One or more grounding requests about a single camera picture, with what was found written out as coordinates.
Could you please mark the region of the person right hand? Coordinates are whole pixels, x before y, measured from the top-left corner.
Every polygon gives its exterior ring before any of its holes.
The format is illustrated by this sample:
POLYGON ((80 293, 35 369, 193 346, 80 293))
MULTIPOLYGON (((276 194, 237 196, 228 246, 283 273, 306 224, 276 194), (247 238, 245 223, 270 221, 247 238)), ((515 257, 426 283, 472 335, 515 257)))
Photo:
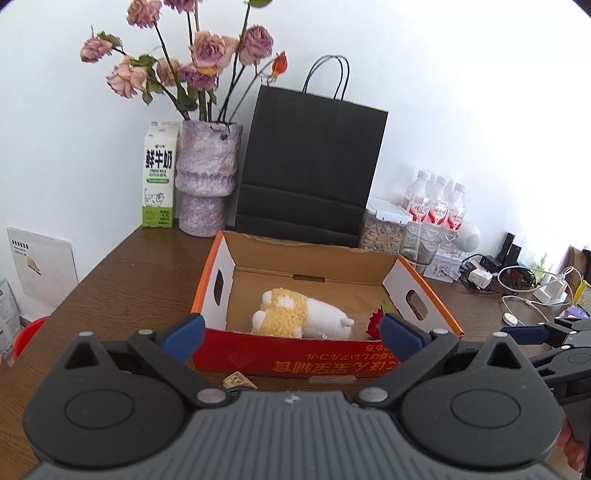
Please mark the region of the person right hand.
POLYGON ((583 444, 575 440, 572 429, 564 422, 560 432, 558 447, 563 450, 568 465, 575 471, 582 473, 586 466, 586 449, 583 444))

